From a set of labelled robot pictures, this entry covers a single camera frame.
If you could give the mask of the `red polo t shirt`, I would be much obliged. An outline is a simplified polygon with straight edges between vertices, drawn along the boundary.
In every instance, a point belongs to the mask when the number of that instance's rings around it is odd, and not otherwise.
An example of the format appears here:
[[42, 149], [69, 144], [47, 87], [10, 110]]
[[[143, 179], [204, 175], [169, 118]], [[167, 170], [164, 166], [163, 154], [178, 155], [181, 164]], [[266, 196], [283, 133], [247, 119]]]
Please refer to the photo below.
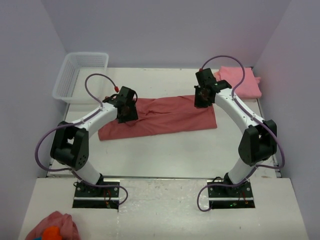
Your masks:
[[109, 122], [98, 130], [98, 138], [108, 141], [216, 129], [214, 108], [196, 108], [194, 100], [193, 95], [140, 98], [137, 120]]

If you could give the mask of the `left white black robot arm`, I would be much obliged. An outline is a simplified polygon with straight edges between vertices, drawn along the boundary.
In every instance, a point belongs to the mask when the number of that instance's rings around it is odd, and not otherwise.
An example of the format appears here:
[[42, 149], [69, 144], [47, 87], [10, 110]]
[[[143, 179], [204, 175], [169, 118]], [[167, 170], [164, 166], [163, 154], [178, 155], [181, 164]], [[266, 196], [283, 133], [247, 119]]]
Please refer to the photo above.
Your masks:
[[69, 167], [87, 185], [98, 186], [102, 175], [89, 162], [89, 140], [114, 120], [119, 124], [137, 120], [137, 100], [136, 91], [123, 86], [84, 117], [70, 123], [62, 121], [55, 131], [50, 157]]

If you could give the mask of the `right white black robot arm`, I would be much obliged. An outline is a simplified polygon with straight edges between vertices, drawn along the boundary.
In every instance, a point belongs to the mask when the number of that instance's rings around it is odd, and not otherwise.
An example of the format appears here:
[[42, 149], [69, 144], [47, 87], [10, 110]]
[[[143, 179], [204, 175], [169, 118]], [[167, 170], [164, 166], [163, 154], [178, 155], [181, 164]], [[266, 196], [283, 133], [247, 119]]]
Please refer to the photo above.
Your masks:
[[249, 177], [260, 162], [268, 160], [277, 152], [277, 125], [256, 115], [235, 94], [226, 81], [217, 81], [211, 69], [201, 69], [196, 74], [194, 106], [207, 108], [213, 104], [223, 109], [239, 128], [242, 138], [238, 146], [239, 159], [226, 173], [225, 183], [237, 185]]

